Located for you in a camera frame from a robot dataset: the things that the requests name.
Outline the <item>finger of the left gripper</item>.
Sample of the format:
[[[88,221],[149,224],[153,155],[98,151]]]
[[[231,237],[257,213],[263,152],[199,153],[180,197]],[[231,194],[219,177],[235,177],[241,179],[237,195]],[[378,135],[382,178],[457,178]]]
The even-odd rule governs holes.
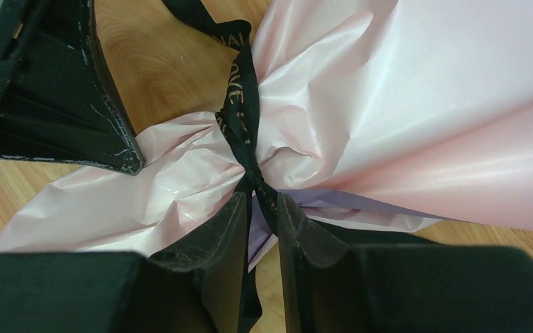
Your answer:
[[[0,158],[142,170],[92,1],[0,1]]]

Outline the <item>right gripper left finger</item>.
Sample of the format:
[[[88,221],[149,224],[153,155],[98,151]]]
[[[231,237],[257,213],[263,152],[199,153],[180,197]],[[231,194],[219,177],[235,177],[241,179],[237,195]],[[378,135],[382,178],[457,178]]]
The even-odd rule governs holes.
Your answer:
[[[0,332],[248,332],[248,199],[150,257],[0,253]]]

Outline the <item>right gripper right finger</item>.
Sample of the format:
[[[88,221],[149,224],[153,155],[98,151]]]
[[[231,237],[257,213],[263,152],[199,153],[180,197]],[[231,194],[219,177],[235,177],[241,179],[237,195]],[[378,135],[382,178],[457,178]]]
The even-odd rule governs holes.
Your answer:
[[[278,199],[288,332],[533,332],[533,259],[349,230]]]

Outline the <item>purple wrapping paper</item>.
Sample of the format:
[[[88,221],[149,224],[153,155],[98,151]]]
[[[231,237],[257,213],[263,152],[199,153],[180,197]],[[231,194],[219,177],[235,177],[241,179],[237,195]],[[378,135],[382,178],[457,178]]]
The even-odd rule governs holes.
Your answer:
[[[417,232],[443,220],[442,216],[410,210],[348,192],[332,189],[286,189],[311,219],[354,230]],[[248,260],[255,266],[277,242],[256,197],[250,229]]]

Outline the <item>black ribbon gold lettering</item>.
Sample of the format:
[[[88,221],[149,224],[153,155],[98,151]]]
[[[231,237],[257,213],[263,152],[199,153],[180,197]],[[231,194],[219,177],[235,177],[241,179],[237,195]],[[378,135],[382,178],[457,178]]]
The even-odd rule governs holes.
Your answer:
[[[255,150],[260,122],[257,77],[251,53],[251,25],[218,23],[200,1],[166,1],[182,23],[237,51],[219,130],[244,169],[232,197],[208,221],[151,256],[176,288],[176,332],[248,332],[262,315],[255,272],[249,269],[253,203],[270,226],[276,224],[278,193],[260,171]]]

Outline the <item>pink wrapping paper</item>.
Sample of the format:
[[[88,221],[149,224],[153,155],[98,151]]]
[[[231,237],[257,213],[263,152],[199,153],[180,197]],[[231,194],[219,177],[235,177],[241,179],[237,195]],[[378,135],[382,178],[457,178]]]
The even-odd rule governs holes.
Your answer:
[[[253,57],[273,188],[533,230],[533,1],[274,1]],[[138,175],[84,166],[50,183],[0,252],[150,255],[214,215],[244,172],[212,112],[137,140]]]

